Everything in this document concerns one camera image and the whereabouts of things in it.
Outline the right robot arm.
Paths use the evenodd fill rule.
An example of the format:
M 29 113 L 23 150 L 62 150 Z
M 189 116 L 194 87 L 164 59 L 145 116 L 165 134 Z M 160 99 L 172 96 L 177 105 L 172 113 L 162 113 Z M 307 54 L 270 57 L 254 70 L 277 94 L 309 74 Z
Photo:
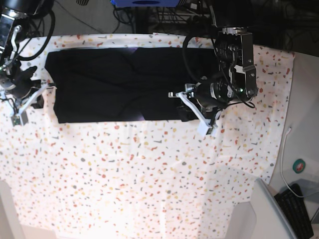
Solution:
M 46 48 L 55 28 L 55 14 L 52 0 L 2 0 L 0 2 L 0 86 L 15 99 L 24 99 L 37 89 L 31 77 L 36 67 L 21 70 L 22 61 L 37 58 Z M 49 15 L 51 25 L 43 46 L 30 57 L 23 57 L 20 43 L 26 38 L 32 40 L 31 27 L 34 19 Z

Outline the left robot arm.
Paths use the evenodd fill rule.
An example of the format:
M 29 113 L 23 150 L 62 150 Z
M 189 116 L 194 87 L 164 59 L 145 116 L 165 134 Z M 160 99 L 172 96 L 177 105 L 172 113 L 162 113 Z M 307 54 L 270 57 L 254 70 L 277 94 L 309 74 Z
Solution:
M 257 73 L 254 64 L 253 35 L 247 28 L 252 25 L 252 4 L 249 0 L 207 0 L 209 17 L 204 29 L 186 36 L 182 55 L 186 69 L 196 83 L 185 90 L 201 113 L 212 115 L 233 104 L 251 102 L 258 94 Z M 195 37 L 208 36 L 217 60 L 218 72 L 204 79 L 190 67 L 187 47 Z

